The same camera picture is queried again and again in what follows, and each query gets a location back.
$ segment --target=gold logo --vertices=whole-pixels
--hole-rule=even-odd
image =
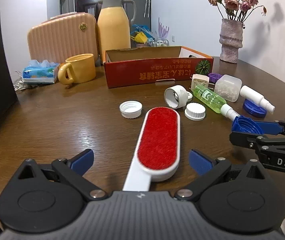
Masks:
[[[79,25],[79,29],[80,29],[82,32],[85,32],[86,29],[87,29],[86,23],[81,23],[81,24]]]

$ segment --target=metal screw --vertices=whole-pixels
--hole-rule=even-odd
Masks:
[[[102,198],[106,195],[106,192],[104,192],[101,189],[94,189],[94,190],[90,191],[89,194],[93,198]]]
[[[190,189],[186,189],[186,188],[183,188],[183,189],[180,189],[177,191],[177,195],[179,197],[191,197],[193,194],[193,192],[190,190]]]

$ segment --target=vase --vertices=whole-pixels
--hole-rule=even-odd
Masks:
[[[222,19],[219,42],[221,43],[220,59],[237,63],[238,50],[242,48],[243,24],[239,21]]]

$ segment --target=green pumpkin image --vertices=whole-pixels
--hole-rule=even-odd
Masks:
[[[196,66],[196,74],[208,76],[210,71],[210,62],[206,59],[200,61]]]

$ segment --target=pink ribbed case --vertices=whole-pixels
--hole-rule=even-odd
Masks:
[[[56,18],[33,27],[27,35],[31,59],[39,62],[65,62],[78,54],[92,53],[98,58],[97,22],[89,13]]]

